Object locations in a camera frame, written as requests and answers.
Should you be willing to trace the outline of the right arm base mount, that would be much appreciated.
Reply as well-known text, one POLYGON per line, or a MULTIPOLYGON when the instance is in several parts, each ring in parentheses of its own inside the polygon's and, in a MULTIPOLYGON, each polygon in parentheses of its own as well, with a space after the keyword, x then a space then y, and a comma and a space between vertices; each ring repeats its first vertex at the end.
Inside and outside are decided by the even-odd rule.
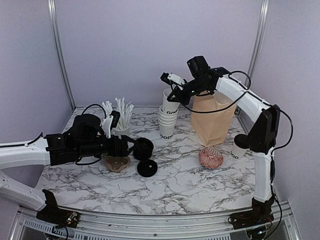
POLYGON ((264 202, 252 198, 251 210, 232 213, 228 222, 232 224, 235 230, 272 222, 274 220, 272 213, 274 201, 274 197, 264 202))

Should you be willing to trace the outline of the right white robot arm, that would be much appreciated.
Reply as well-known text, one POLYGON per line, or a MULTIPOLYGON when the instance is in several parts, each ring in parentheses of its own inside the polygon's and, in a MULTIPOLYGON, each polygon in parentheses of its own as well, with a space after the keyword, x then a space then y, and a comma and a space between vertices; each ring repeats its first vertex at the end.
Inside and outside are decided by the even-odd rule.
POLYGON ((232 77, 224 67, 210 67, 203 56, 187 61, 193 80, 186 81, 173 73, 163 73, 160 79, 172 87, 167 100, 182 106, 191 97, 203 92, 218 92, 237 105, 253 122, 247 135, 248 148, 252 151, 255 167, 254 199, 265 203, 272 198, 275 165, 272 162, 280 121, 280 108, 258 97, 253 91, 232 77))

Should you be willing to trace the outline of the black plastic cup lid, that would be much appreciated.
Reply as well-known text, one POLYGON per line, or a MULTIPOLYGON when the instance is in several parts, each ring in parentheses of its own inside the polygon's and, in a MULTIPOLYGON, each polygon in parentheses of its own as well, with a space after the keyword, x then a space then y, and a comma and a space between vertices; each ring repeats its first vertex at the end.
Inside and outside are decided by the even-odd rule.
POLYGON ((246 134, 238 134, 234 137, 234 144, 241 149, 249 149, 248 136, 246 134))

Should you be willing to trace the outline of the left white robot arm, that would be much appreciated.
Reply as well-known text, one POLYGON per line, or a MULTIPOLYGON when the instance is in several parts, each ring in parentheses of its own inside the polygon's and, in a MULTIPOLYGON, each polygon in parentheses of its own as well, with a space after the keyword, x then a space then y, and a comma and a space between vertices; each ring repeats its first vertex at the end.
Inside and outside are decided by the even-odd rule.
MULTIPOLYGON (((118 122, 117 116, 104 120, 93 114, 77 115, 72 127, 64 133, 38 136, 30 142, 17 142, 0 146, 0 168, 32 165, 57 166, 78 163, 82 158, 102 156, 127 157, 136 147, 137 141, 127 135, 111 133, 118 122)), ((63 219, 54 194, 49 190, 31 188, 4 173, 0 174, 0 193, 44 215, 53 223, 63 219)))

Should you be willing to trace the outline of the white paper coffee cup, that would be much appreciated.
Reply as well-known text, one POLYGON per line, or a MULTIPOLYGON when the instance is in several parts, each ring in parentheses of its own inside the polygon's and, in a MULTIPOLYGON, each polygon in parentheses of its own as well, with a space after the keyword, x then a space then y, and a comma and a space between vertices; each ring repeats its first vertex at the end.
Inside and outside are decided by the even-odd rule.
POLYGON ((248 147, 243 145, 237 145, 235 142, 232 145, 231 148, 231 157, 234 160, 240 160, 245 153, 247 152, 248 147))

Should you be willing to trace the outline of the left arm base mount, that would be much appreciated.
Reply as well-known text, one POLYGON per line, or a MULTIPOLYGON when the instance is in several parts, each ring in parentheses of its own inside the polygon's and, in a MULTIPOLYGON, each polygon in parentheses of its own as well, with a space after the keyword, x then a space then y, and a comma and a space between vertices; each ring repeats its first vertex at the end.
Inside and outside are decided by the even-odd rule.
POLYGON ((80 214, 77 211, 60 208, 51 191, 43 189, 42 192, 45 195, 45 207, 37 212, 36 218, 60 227, 76 228, 80 214))

